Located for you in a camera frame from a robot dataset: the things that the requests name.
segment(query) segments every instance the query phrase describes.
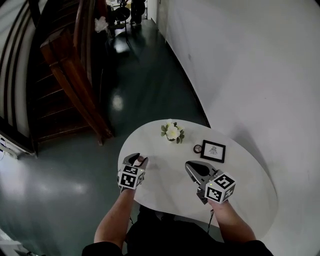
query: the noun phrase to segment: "white oval table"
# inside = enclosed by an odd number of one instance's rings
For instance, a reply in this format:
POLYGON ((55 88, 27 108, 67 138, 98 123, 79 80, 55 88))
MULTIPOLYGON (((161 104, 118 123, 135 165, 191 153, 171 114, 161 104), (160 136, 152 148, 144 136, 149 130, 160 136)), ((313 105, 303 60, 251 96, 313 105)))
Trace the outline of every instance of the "white oval table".
MULTIPOLYGON (((261 239, 273 224, 278 210, 274 186, 264 169, 248 151, 220 132, 188 121, 174 121, 185 127, 182 144, 161 137, 161 125, 165 120, 141 126, 123 144, 119 169, 130 154, 140 153, 149 158, 144 181, 138 186, 134 199, 156 211, 209 223, 211 207, 198 198, 198 186, 185 170, 187 161, 208 162, 236 179, 229 202, 250 225, 257 239, 261 239), (203 140, 226 146, 224 163, 202 159, 200 154, 194 153, 194 146, 202 145, 203 140)), ((215 218, 211 224, 218 227, 215 218)))

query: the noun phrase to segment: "forearm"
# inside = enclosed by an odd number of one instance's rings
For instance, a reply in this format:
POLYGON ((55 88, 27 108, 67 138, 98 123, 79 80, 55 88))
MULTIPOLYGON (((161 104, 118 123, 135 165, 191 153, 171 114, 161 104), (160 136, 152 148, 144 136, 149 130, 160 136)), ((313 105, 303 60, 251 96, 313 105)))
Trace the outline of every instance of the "forearm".
POLYGON ((236 213, 227 201, 223 204, 209 200, 219 224, 221 235, 225 242, 245 243, 256 240, 256 236, 249 225, 236 213))
POLYGON ((99 224, 94 242, 111 242, 122 249, 134 203, 135 190, 126 189, 99 224))

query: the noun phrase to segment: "picture frame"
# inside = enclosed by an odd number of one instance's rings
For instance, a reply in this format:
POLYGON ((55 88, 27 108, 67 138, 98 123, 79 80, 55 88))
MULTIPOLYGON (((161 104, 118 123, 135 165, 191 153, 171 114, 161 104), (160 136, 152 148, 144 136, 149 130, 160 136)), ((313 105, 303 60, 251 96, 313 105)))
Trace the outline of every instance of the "picture frame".
POLYGON ((202 151, 200 157, 207 160, 212 160, 219 163, 225 162, 226 146, 203 140, 202 151))

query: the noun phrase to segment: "cable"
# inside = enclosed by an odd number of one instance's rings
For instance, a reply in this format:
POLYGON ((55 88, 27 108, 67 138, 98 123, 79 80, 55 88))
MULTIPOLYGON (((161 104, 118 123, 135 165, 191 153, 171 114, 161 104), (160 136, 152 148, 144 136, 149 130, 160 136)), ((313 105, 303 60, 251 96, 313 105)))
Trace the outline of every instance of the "cable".
POLYGON ((210 212, 211 212, 211 217, 210 217, 210 221, 209 221, 209 225, 208 225, 208 230, 207 230, 207 233, 208 233, 208 234, 209 234, 209 230, 210 230, 210 225, 211 225, 212 218, 214 217, 214 214, 215 214, 214 209, 212 209, 210 212))

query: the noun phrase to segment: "glossy floor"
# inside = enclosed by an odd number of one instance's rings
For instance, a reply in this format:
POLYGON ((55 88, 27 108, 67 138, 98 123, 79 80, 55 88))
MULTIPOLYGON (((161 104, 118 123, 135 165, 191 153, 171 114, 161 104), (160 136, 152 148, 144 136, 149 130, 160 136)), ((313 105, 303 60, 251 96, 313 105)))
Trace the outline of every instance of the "glossy floor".
MULTIPOLYGON (((115 138, 101 147, 93 133, 83 133, 43 144, 37 159, 0 161, 0 229, 38 255, 78 256, 93 242, 119 194, 119 152, 136 128, 168 118, 205 125, 153 21, 143 21, 128 38, 132 50, 123 32, 117 36, 117 84, 102 102, 115 138)), ((133 219, 138 209, 136 204, 133 219)))

